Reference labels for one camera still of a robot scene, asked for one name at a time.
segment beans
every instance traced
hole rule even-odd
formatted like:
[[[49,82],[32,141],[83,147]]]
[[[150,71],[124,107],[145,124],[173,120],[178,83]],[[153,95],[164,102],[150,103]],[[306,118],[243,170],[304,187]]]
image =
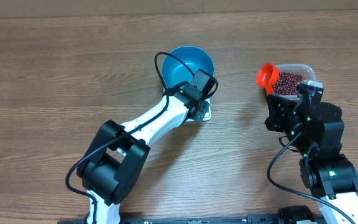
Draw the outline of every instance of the beans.
[[[278,95],[296,95],[298,83],[304,79],[303,75],[292,72],[280,72],[280,77],[273,86],[273,91]]]

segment plastic container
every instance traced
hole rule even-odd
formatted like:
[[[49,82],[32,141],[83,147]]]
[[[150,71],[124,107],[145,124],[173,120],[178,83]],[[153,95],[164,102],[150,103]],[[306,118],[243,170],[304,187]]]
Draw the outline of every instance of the plastic container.
[[[278,71],[280,72],[292,72],[299,75],[303,75],[305,80],[313,80],[317,82],[316,75],[314,74],[313,69],[309,65],[305,64],[285,64],[285,65],[276,65]],[[299,100],[299,97],[296,95],[279,95],[289,100]]]

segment black bracket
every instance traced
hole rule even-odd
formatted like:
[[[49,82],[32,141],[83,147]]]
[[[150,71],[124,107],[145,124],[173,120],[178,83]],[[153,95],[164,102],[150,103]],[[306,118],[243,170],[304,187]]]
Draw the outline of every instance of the black bracket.
[[[281,96],[268,95],[267,105],[269,117],[265,120],[266,128],[269,131],[284,132],[290,134],[293,127],[301,124],[301,121],[292,116],[296,102]]]
[[[295,205],[279,208],[277,213],[277,221],[281,219],[281,221],[277,223],[291,224],[303,220],[310,220],[312,222],[316,221],[313,212],[311,212],[306,205]]]
[[[84,157],[106,142],[125,134],[124,128],[111,120],[105,122],[99,128]],[[124,150],[126,152],[124,160],[120,163],[106,154],[107,148],[113,151],[117,148]],[[150,147],[144,140],[137,140],[128,135],[91,156],[77,168],[77,175],[82,178],[83,187],[96,192],[104,199],[106,205],[112,203],[117,205],[135,186],[149,151]]]
[[[358,175],[353,164],[344,154],[335,161],[311,161],[309,172],[305,171],[303,159],[299,161],[301,177],[304,185],[310,188],[314,197],[328,196],[335,199],[336,194],[355,192],[358,195]]]
[[[193,79],[184,84],[183,89],[172,88],[167,94],[178,98],[189,109],[187,118],[202,122],[208,112],[209,103],[205,101],[216,79],[206,71],[199,69]]]

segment wire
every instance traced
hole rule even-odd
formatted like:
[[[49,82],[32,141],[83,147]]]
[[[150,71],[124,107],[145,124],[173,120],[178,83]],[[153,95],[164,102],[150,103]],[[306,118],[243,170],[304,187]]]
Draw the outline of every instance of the wire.
[[[306,157],[303,158],[303,165],[305,166],[306,172],[308,173],[308,175],[310,175],[310,171],[309,171],[309,157],[310,157],[310,153],[311,150],[314,147],[309,147],[308,152],[306,153]]]
[[[88,212],[88,213],[85,215],[85,218],[84,218],[85,223],[86,223],[86,220],[88,219],[89,215],[90,215],[90,212]]]
[[[284,143],[283,143],[283,138],[287,138],[287,139],[288,139],[287,136],[281,136],[281,137],[278,138],[278,142],[280,143],[280,145],[282,145],[283,147],[285,147],[285,145],[284,145]],[[298,153],[298,150],[296,150],[296,149],[290,149],[290,148],[288,148],[288,150],[291,150],[291,151],[293,151],[293,152]]]
[[[335,205],[329,203],[329,202],[326,202],[324,200],[321,200],[320,198],[316,198],[314,196],[311,196],[311,195],[308,195],[308,194],[305,194],[303,192],[299,192],[297,190],[293,190],[293,189],[289,189],[288,187],[284,187],[276,182],[274,182],[274,180],[270,177],[270,171],[272,170],[272,167],[274,165],[274,163],[277,161],[277,159],[284,153],[284,151],[286,149],[288,149],[288,147],[290,147],[300,136],[302,135],[302,131],[297,134],[287,145],[284,146],[284,148],[274,157],[274,159],[270,162],[270,165],[268,166],[267,168],[267,178],[268,178],[268,181],[270,181],[270,183],[272,183],[274,186],[282,189],[282,190],[285,190],[287,192],[290,192],[290,193],[293,193],[293,194],[296,194],[296,195],[299,195],[299,196],[302,196],[302,197],[306,197],[306,198],[309,198],[309,199],[312,199],[312,200],[315,200],[319,203],[322,203],[324,205],[327,205],[328,207],[334,209],[335,211],[337,211],[339,214],[343,215],[343,217],[345,217],[351,224],[356,224],[348,215],[346,215],[346,213],[344,213],[342,210],[340,210],[339,208],[337,208]]]
[[[156,71],[157,71],[158,77],[160,78],[160,81],[161,81],[161,83],[162,83],[162,86],[164,87],[164,92],[166,92],[166,91],[168,90],[168,88],[167,88],[167,85],[165,84],[165,82],[164,82],[164,80],[163,80],[163,78],[162,78],[160,69],[158,68],[157,58],[158,58],[159,55],[167,55],[167,56],[173,57],[174,59],[176,59],[177,61],[179,61],[183,66],[185,66],[185,67],[189,70],[189,72],[192,74],[192,76],[195,76],[195,74],[193,73],[193,71],[191,71],[191,69],[189,68],[189,66],[187,66],[187,65],[186,65],[182,60],[180,60],[178,57],[176,57],[176,56],[174,56],[174,55],[172,55],[172,54],[170,54],[170,53],[166,53],[166,52],[159,52],[159,53],[157,53],[157,54],[155,55],[155,57],[154,57],[154,65],[155,65],[155,69],[156,69]],[[179,84],[173,86],[172,88],[179,88],[179,87],[185,85],[186,83],[188,83],[188,82],[181,82],[181,83],[179,83]],[[169,105],[169,95],[166,94],[166,96],[167,96],[167,101],[166,101],[166,103],[165,103],[165,106],[163,107],[163,109],[162,109],[158,114],[156,114],[154,117],[150,118],[150,119],[149,119],[148,121],[146,121],[145,123],[138,125],[138,127],[134,128],[134,129],[132,129],[132,130],[130,130],[129,132],[127,132],[127,133],[125,133],[125,134],[119,136],[118,138],[115,138],[115,139],[110,140],[110,141],[107,142],[106,144],[103,144],[102,146],[100,146],[99,148],[97,148],[95,151],[89,153],[87,156],[84,156],[82,159],[80,159],[79,161],[77,161],[77,162],[70,168],[70,170],[67,172],[66,179],[65,179],[65,183],[66,183],[67,189],[68,189],[68,190],[71,190],[72,192],[74,192],[74,193],[76,193],[76,194],[80,194],[80,195],[87,196],[87,197],[89,197],[89,198],[92,200],[92,204],[93,204],[93,207],[94,207],[94,209],[93,209],[93,214],[92,214],[92,216],[93,216],[93,222],[92,222],[92,224],[96,224],[96,210],[97,210],[97,208],[98,208],[98,207],[97,207],[97,202],[98,202],[98,201],[97,201],[97,199],[96,199],[93,195],[89,194],[88,192],[84,192],[84,191],[81,191],[81,190],[78,190],[78,189],[72,187],[72,186],[70,185],[70,177],[71,177],[71,175],[73,174],[74,170],[77,169],[78,166],[79,166],[81,163],[83,163],[84,161],[88,160],[92,155],[96,154],[96,153],[99,152],[100,150],[105,150],[107,147],[113,145],[115,142],[120,141],[120,140],[122,140],[123,138],[128,137],[128,136],[131,135],[132,133],[134,133],[134,132],[136,132],[136,131],[142,129],[144,126],[146,126],[146,125],[150,124],[151,122],[155,121],[159,116],[161,116],[161,115],[168,109],[168,105]]]
[[[212,95],[214,95],[214,93],[215,93],[216,90],[218,89],[219,83],[218,83],[217,79],[215,79],[213,76],[210,76],[210,77],[213,78],[213,80],[214,80],[214,82],[215,82],[215,89],[214,89],[214,91],[212,91],[210,94],[206,95],[206,97],[205,97],[204,100],[206,100],[206,99],[210,98]]]

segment red measuring scoop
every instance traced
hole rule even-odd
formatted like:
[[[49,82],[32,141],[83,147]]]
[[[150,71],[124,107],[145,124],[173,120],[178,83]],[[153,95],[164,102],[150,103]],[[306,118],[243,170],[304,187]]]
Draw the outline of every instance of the red measuring scoop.
[[[265,88],[266,94],[273,94],[273,86],[276,84],[279,76],[280,72],[278,68],[271,63],[266,63],[256,74],[256,84]]]

